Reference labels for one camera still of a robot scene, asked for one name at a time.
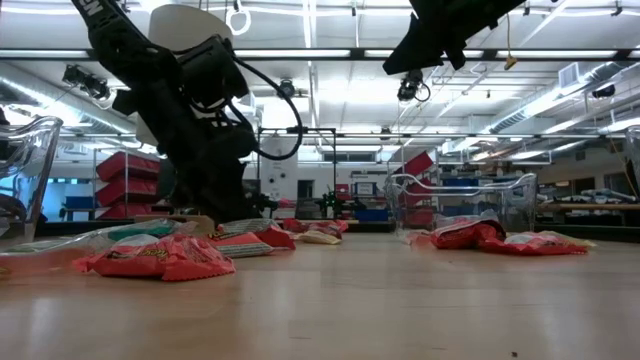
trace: wooden table surface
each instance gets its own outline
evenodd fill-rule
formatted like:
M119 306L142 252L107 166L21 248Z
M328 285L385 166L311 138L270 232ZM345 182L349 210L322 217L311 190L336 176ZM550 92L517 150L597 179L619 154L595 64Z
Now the wooden table surface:
M7 360L637 359L640 246L518 258L411 251L392 235L162 283L0 281Z

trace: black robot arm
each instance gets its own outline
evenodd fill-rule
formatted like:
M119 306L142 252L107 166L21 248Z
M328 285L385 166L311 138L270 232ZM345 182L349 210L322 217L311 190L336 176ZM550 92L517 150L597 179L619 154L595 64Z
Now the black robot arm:
M218 222L251 217L242 188L246 164L239 159L252 151L279 158L259 150L251 124L231 102L249 92L234 61L257 70L238 60L230 42L217 35L176 53L149 41L115 0L71 1L87 24L95 57L130 89L118 92L114 109L138 112L158 141L158 152L175 167L174 197L180 205L196 206ZM285 100L300 128L290 157L302 141L302 123L291 100ZM225 115L226 106L240 121Z

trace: clear plastic bin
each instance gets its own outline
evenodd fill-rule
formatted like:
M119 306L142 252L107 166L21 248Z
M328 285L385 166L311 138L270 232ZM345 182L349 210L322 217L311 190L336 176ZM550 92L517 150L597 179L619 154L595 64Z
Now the clear plastic bin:
M633 175L640 183L640 126L632 126L627 129L626 153L633 163Z
M33 241L62 120L0 126L0 249Z
M385 193L397 236L404 241L417 230L433 231L479 217L497 220L507 232L533 231L537 187L535 174L468 187L428 186L412 175L397 174L387 179Z

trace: door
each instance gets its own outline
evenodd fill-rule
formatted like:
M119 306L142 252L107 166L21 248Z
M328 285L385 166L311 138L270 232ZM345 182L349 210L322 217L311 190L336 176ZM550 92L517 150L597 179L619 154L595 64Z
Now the door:
M298 180L298 199L313 198L314 180Z

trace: red snack bag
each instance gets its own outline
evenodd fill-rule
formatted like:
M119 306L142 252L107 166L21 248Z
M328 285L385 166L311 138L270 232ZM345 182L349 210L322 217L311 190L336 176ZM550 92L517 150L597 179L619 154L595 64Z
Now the red snack bag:
M296 249L296 244L291 236L279 227L269 226L265 231L255 233L265 244L274 248Z
M495 238L487 239L480 242L480 248L486 252L523 256L570 255L589 252L587 246L576 245L558 236L537 233L522 233L510 236L505 241Z
M160 277L164 281L203 279L235 272L233 262L207 239L170 235L156 239L135 236L116 243L101 255L78 259L82 272L102 276Z
M481 241L504 238L504 234L496 221L466 221L436 229L431 233L431 243L438 249L472 249Z
M334 236L338 239L342 239L342 233L349 228L346 221L324 221L319 223L309 224L308 230L319 231L323 234Z
M282 220L282 227L293 233L299 234L309 230L309 224L304 224L296 219L284 219Z

